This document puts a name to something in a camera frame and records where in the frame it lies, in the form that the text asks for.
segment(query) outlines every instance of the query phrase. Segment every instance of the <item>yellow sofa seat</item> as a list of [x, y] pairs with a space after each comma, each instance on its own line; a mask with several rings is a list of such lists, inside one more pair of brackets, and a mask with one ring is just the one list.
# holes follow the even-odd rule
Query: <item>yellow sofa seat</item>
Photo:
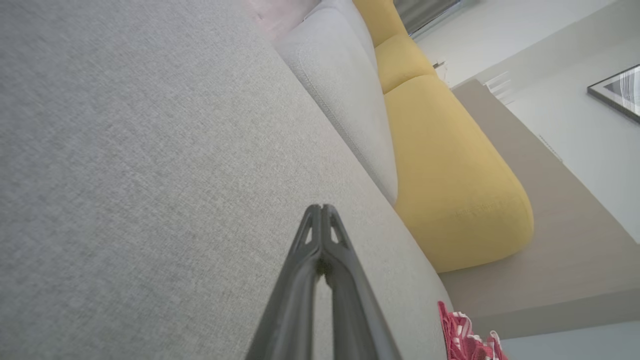
[[396, 154], [396, 211], [437, 272], [489, 263], [526, 245], [533, 215], [522, 185], [435, 76], [385, 95]]
[[353, 0], [353, 4], [367, 24], [374, 47], [396, 34], [407, 35], [393, 0]]
[[382, 93], [420, 75], [436, 75], [422, 50], [407, 34], [396, 34], [376, 46]]

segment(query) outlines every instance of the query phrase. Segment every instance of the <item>pink fabric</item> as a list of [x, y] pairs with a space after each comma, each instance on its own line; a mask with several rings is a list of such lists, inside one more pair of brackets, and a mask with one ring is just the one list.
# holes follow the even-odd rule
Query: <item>pink fabric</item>
[[471, 319], [467, 315], [448, 312], [442, 301], [438, 301], [438, 309], [449, 360], [509, 360], [502, 352], [500, 338], [495, 331], [483, 343], [474, 334]]

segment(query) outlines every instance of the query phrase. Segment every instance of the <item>light wood floor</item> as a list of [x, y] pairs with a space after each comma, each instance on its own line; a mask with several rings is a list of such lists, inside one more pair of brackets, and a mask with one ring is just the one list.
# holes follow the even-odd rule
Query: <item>light wood floor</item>
[[275, 42], [304, 20], [320, 0], [242, 0], [247, 12]]

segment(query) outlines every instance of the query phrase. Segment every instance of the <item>gray backrest cushion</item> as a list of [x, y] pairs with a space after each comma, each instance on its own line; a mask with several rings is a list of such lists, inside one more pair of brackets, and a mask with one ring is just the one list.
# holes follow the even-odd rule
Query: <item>gray backrest cushion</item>
[[349, 23], [349, 26], [353, 30], [353, 33], [358, 38], [358, 42], [362, 45], [362, 49], [367, 53], [367, 58], [373, 65], [376, 73], [378, 71], [378, 61], [376, 60], [376, 49], [373, 47], [373, 41], [371, 40], [371, 34], [367, 28], [367, 24], [364, 22], [362, 15], [358, 11], [358, 8], [353, 4], [351, 0], [322, 0], [307, 16], [305, 19], [316, 11], [333, 8], [336, 9], [345, 20]]
[[0, 5], [0, 359], [242, 359], [313, 202], [404, 358], [446, 358], [438, 276], [236, 6]]
[[391, 204], [397, 172], [378, 73], [349, 23], [323, 8], [276, 48]]

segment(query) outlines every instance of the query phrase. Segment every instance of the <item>framed picture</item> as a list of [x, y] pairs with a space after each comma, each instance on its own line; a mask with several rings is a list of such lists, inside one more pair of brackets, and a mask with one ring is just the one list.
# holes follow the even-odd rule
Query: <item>framed picture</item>
[[640, 64], [587, 87], [587, 93], [640, 124]]

